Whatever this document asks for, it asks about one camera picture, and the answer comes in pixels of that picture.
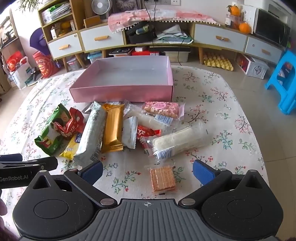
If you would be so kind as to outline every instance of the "yellow egg carton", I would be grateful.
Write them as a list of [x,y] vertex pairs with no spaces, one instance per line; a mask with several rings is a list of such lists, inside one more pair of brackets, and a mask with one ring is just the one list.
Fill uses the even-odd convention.
[[204,62],[206,66],[223,68],[233,71],[233,66],[229,59],[224,58],[223,55],[215,55],[214,53],[205,53]]

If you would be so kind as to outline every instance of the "open pink box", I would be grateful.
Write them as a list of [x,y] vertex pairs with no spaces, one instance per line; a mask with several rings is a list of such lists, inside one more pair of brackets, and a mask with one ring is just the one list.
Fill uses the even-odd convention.
[[173,74],[167,56],[127,56],[97,59],[75,83],[70,93],[78,102],[170,102]]

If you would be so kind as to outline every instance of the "electrical cord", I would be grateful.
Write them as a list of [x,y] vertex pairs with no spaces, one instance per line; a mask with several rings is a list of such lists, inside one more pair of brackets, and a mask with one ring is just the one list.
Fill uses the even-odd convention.
[[[146,9],[146,11],[147,11],[147,13],[148,13],[148,16],[149,16],[150,22],[151,22],[151,17],[150,17],[150,14],[149,14],[149,12],[148,12],[148,9],[147,9],[147,7],[146,7],[146,5],[145,5],[145,1],[144,1],[144,6],[145,6],[145,9]],[[155,6],[154,6],[154,18],[153,18],[153,21],[155,21],[155,13],[156,13],[155,10],[156,10],[156,2],[155,2]],[[179,46],[179,50],[178,50],[178,63],[180,64],[180,66],[182,66],[182,64],[181,64],[180,61],[179,61],[179,53],[180,53],[180,50],[181,50],[181,47],[182,47],[182,44],[183,44],[184,40],[185,40],[185,38],[183,37],[183,41],[182,41],[182,43],[180,44],[180,46]]]

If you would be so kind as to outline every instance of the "white drawer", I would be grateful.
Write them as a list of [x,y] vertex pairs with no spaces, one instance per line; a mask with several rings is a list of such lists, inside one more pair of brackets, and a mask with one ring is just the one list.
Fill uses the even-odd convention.
[[48,44],[48,47],[54,59],[82,51],[78,34],[72,34],[51,42]]
[[277,64],[281,57],[282,50],[260,40],[249,37],[245,52],[246,54],[251,54]]
[[244,51],[247,36],[223,28],[195,25],[194,42]]
[[[108,25],[81,31],[80,34],[85,51],[124,45],[122,32],[113,34]],[[95,40],[103,36],[108,36],[108,38]]]

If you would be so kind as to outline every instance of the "red snack wrapper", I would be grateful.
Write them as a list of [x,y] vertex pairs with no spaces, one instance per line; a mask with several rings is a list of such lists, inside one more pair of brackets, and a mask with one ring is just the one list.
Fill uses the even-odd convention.
[[158,134],[160,134],[160,130],[154,131],[154,130],[147,128],[145,126],[138,125],[137,140],[140,142],[140,144],[143,148],[145,148],[145,146],[144,146],[144,141],[142,140],[141,137],[152,137],[152,136],[155,136]]
[[85,127],[84,116],[79,110],[71,107],[69,112],[71,119],[65,124],[65,126],[62,126],[58,122],[54,123],[63,137],[71,137],[76,132],[83,133]]

